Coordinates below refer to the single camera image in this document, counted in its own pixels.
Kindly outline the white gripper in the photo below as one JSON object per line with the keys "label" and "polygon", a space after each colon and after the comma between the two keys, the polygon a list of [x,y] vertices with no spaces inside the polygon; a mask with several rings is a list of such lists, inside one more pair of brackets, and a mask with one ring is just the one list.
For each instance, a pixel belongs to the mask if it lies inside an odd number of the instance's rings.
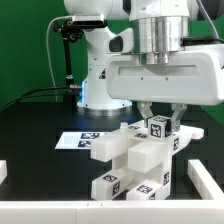
{"label": "white gripper", "polygon": [[112,98],[139,101],[145,128],[153,116],[151,102],[175,103],[171,128],[178,132],[186,104],[224,102],[224,45],[189,46],[164,65],[142,65],[136,55],[113,56],[106,65],[106,88]]}

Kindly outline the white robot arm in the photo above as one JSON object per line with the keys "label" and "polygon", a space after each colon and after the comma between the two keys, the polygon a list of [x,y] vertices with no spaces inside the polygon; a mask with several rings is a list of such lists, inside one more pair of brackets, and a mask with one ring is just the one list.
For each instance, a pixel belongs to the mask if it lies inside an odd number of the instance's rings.
{"label": "white robot arm", "polygon": [[188,24],[200,0],[64,0],[72,22],[103,28],[108,20],[127,19],[130,27],[109,34],[105,51],[110,97],[133,100],[145,121],[153,102],[170,103],[172,128],[190,105],[224,102],[224,43],[217,37],[192,38]]}

